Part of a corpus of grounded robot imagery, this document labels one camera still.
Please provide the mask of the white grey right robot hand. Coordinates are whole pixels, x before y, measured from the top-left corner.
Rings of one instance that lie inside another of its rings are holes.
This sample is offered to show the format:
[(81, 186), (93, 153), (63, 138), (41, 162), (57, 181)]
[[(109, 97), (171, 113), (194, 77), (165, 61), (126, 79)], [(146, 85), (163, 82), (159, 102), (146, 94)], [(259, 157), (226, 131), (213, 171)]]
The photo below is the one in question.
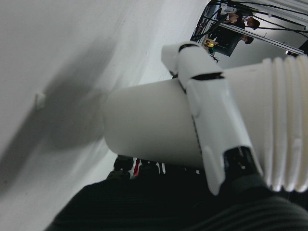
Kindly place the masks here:
[(108, 148), (120, 161), (84, 187), (50, 231), (305, 231), (305, 208), (278, 195), (308, 188), (308, 59), (222, 70), (194, 42), (162, 48), (171, 80), (114, 91)]

